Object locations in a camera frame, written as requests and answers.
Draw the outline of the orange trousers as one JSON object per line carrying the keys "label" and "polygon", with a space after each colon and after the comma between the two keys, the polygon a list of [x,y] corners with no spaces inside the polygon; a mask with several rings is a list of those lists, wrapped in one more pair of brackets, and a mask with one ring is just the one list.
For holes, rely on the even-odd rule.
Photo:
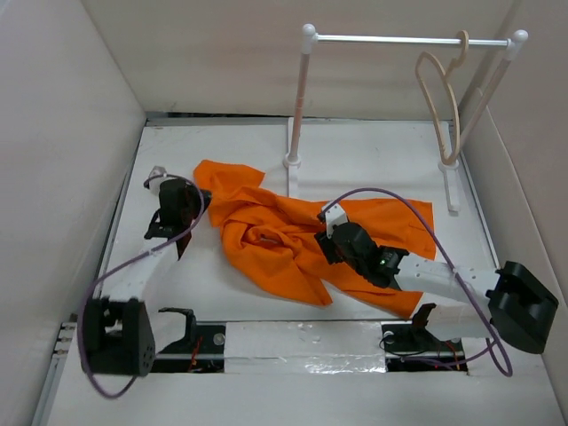
{"label": "orange trousers", "polygon": [[[315,240],[325,226],[317,219],[321,201],[281,196],[261,184],[264,173],[246,165],[204,160],[193,180],[212,193],[209,221],[220,231],[229,263],[262,290],[300,303],[328,306],[325,285],[361,302],[409,317],[422,295],[415,291],[378,288],[346,264],[327,263]],[[432,206],[395,199],[345,200],[348,218],[363,226],[379,245],[407,249],[434,259],[436,245],[426,231],[434,225]]]}

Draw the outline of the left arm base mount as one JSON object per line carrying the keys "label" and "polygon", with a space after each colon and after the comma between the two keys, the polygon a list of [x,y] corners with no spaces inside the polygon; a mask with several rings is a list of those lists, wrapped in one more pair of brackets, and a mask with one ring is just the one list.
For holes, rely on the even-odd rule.
{"label": "left arm base mount", "polygon": [[225,371],[225,322],[202,322],[191,309],[162,308],[152,318],[157,345],[152,373]]}

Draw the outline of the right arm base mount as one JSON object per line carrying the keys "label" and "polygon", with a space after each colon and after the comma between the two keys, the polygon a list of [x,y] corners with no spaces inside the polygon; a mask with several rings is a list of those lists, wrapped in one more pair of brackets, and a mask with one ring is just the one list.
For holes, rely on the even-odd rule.
{"label": "right arm base mount", "polygon": [[378,344],[389,373],[468,372],[462,342],[441,341],[426,330],[427,318],[435,307],[434,303],[425,304],[410,320],[381,323]]}

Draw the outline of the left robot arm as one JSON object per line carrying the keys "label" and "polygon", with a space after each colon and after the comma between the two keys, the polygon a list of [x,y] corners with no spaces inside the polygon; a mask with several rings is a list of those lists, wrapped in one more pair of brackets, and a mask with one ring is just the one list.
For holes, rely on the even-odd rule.
{"label": "left robot arm", "polygon": [[160,306],[158,295],[212,194],[181,177],[159,180],[156,190],[159,207],[144,235],[142,259],[127,264],[112,288],[84,307],[84,371],[144,377],[162,350],[190,351],[199,341],[193,310]]}

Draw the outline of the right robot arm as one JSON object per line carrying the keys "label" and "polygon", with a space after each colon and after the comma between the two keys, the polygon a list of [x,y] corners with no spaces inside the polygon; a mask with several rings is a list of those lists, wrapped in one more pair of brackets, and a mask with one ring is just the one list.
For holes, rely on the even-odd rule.
{"label": "right robot arm", "polygon": [[427,304],[413,316],[410,338],[420,349],[441,340],[488,338],[492,332],[508,345],[542,354],[558,301],[522,264],[508,261],[500,269],[451,267],[402,248],[377,245],[354,222],[316,233],[329,264],[347,264],[377,288],[418,291],[453,299],[455,304]]}

